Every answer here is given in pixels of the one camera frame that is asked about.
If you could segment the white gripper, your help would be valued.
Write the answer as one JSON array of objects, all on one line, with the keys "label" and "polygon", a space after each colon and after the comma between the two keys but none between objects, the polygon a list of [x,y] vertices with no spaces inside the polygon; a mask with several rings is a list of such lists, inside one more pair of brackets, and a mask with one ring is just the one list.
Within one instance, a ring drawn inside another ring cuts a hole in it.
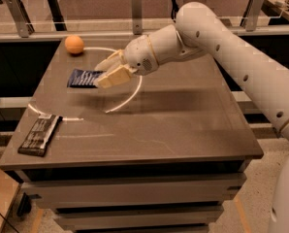
[{"label": "white gripper", "polygon": [[97,78],[96,86],[109,88],[127,83],[134,73],[146,76],[155,72],[158,67],[149,37],[143,35],[132,40],[124,50],[112,53],[95,67],[96,71],[106,71]]}]

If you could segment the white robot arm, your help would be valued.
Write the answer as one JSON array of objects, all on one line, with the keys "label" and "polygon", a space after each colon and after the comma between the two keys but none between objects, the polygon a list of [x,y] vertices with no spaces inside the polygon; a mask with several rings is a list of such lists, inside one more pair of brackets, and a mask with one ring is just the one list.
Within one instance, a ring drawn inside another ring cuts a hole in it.
[{"label": "white robot arm", "polygon": [[[183,5],[176,22],[131,41],[96,66],[94,84],[108,88],[165,63],[211,54],[273,127],[289,141],[289,69],[227,29],[206,5]],[[278,176],[269,233],[289,233],[289,156]]]}]

